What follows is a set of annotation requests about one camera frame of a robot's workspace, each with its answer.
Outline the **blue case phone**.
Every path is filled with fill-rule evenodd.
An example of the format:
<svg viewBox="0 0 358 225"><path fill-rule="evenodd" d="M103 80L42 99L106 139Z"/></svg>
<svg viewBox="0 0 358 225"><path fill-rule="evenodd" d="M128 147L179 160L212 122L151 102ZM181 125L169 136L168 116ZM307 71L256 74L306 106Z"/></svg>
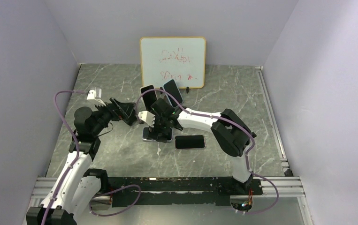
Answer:
<svg viewBox="0 0 358 225"><path fill-rule="evenodd" d="M179 104L183 103L183 97L182 97L180 90L177 87L177 84L174 79L171 79L171 80L167 81L165 84L163 84L162 89L172 96L172 97L168 96L168 101L173 107L178 106L176 101Z"/></svg>

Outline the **lilac case phone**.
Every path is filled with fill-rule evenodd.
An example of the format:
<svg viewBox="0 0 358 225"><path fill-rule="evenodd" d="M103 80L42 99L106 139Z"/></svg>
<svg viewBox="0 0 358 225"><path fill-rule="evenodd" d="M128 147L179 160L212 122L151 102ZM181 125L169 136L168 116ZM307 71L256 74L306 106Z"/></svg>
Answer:
<svg viewBox="0 0 358 225"><path fill-rule="evenodd" d="M143 139L143 141L145 141L145 142L150 142L150 141L147 140L148 130L149 130L149 127L143 128L142 139ZM162 137L159 137L159 141L158 141L158 142L160 142L160 143L163 142L163 141L162 141Z"/></svg>

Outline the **beige pink case phone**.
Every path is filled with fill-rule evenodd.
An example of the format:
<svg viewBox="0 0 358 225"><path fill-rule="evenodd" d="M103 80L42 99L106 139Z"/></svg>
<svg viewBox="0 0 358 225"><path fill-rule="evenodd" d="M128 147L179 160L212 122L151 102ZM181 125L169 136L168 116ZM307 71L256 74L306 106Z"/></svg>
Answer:
<svg viewBox="0 0 358 225"><path fill-rule="evenodd" d="M153 85L143 86L140 88L140 93L143 94L146 91L154 89L154 88L155 87ZM152 105L157 101L157 99L158 99L157 94L154 90L147 92L142 96L142 102L144 103L147 111L152 112Z"/></svg>

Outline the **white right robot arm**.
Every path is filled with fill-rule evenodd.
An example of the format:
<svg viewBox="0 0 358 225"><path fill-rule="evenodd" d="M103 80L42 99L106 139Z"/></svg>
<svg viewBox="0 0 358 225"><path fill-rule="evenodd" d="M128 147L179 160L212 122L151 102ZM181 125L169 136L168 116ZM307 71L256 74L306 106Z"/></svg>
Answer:
<svg viewBox="0 0 358 225"><path fill-rule="evenodd" d="M255 146L256 134L231 109L222 112L201 112L178 105L173 107L164 99L155 101L150 111L137 114L155 133L153 139L162 142L167 129L192 128L213 134L221 150L232 164L233 189L245 194L251 188L253 173L249 163L249 152Z"/></svg>

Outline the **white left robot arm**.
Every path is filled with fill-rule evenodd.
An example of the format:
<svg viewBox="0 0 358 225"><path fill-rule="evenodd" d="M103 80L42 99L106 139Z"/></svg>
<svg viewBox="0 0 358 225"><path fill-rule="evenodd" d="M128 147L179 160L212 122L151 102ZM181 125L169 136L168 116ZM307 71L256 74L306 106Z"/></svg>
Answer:
<svg viewBox="0 0 358 225"><path fill-rule="evenodd" d="M135 106L111 98L110 103L96 105L95 111L86 106L75 111L65 169L40 205L29 207L28 225L76 225L91 199L111 190L106 170L90 165L99 150L102 130L112 121L131 126L136 121Z"/></svg>

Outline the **yellow framed whiteboard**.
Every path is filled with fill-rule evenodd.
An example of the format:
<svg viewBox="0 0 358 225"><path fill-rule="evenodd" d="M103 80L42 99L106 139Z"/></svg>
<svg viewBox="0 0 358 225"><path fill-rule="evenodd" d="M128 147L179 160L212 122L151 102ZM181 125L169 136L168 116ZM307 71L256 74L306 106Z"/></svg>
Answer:
<svg viewBox="0 0 358 225"><path fill-rule="evenodd" d="M139 44L143 86L158 88L174 80L180 89L204 87L204 37L142 37Z"/></svg>

